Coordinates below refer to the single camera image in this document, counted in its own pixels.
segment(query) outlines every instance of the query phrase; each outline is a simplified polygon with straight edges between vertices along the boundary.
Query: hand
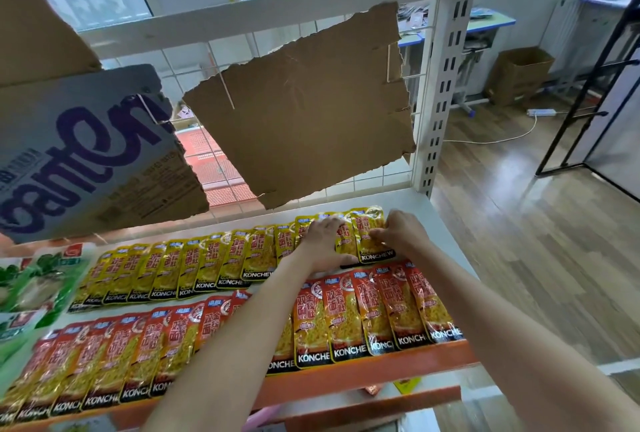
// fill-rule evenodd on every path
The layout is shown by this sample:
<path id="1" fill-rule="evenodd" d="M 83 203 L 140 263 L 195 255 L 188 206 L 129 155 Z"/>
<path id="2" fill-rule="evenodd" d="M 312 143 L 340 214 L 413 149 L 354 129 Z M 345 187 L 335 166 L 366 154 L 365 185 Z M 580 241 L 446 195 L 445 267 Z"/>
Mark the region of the hand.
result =
<path id="1" fill-rule="evenodd" d="M 311 272 L 326 272 L 341 265 L 357 264 L 358 258 L 355 255 L 335 252 L 338 228 L 343 223 L 344 220 L 336 216 L 312 221 L 292 256 L 296 255 L 308 262 Z"/>
<path id="2" fill-rule="evenodd" d="M 400 210 L 391 210 L 385 227 L 372 228 L 369 235 L 375 242 L 393 248 L 405 257 L 411 250 L 429 241 L 427 231 L 418 218 Z"/>

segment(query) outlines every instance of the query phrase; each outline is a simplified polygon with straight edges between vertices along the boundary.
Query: power strip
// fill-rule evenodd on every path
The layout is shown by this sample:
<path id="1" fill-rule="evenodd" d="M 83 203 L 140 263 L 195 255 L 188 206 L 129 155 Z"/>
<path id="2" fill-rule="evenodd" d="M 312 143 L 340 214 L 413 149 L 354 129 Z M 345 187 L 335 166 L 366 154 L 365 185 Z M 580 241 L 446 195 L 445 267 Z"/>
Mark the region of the power strip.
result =
<path id="1" fill-rule="evenodd" d="M 553 117 L 556 115 L 555 109 L 529 109 L 527 115 L 529 117 Z"/>

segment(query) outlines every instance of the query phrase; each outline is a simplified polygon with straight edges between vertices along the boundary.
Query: wire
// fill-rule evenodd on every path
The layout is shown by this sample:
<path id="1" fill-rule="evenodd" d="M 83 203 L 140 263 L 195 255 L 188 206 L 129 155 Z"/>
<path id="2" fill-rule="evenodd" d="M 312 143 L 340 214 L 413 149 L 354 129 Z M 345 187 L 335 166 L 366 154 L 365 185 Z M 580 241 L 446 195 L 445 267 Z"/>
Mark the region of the wire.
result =
<path id="1" fill-rule="evenodd" d="M 530 128 L 528 132 L 525 132 L 521 136 L 511 137 L 510 139 L 503 139 L 501 141 L 492 141 L 492 142 L 473 142 L 473 141 L 442 141 L 442 142 L 458 142 L 460 144 L 498 144 L 499 142 L 513 141 L 521 137 L 528 136 L 530 133 L 532 133 L 533 129 L 536 128 L 536 124 L 538 123 L 538 116 L 534 115 L 534 117 L 535 117 L 535 120 L 533 120 L 533 127 Z"/>

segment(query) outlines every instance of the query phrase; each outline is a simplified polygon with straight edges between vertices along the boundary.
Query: wooden floor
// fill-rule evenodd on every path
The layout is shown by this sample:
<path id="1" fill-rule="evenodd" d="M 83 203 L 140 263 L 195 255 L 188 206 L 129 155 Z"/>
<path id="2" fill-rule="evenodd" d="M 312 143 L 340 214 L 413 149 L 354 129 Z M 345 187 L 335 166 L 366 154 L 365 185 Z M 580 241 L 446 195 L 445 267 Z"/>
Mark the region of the wooden floor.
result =
<path id="1" fill-rule="evenodd" d="M 530 106 L 567 108 L 548 96 Z M 453 111 L 446 138 L 522 134 L 533 124 L 525 108 L 482 106 L 473 119 Z M 485 284 L 592 363 L 638 358 L 640 205 L 585 169 L 534 177 L 560 123 L 540 118 L 530 135 L 500 144 L 445 143 L 431 201 Z M 620 386 L 639 400 L 640 374 L 625 375 Z M 482 370 L 468 376 L 471 387 L 492 384 Z M 503 396 L 436 416 L 443 431 L 521 430 Z"/>

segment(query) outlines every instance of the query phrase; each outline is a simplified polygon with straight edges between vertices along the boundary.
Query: cardboard box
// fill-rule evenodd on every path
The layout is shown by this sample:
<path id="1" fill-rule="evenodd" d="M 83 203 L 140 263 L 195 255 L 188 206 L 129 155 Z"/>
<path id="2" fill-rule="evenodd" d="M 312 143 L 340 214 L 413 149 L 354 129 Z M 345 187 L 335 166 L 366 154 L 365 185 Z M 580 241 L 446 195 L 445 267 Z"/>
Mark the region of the cardboard box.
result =
<path id="1" fill-rule="evenodd" d="M 1 2 L 0 232 L 23 243 L 207 211 L 153 66 L 101 71 L 46 0 Z"/>
<path id="2" fill-rule="evenodd" d="M 531 97 L 547 79 L 554 58 L 532 46 L 502 51 L 489 73 L 484 93 L 495 105 L 509 105 L 517 96 Z"/>
<path id="3" fill-rule="evenodd" d="M 396 12 L 379 4 L 185 93 L 265 208 L 415 151 Z"/>

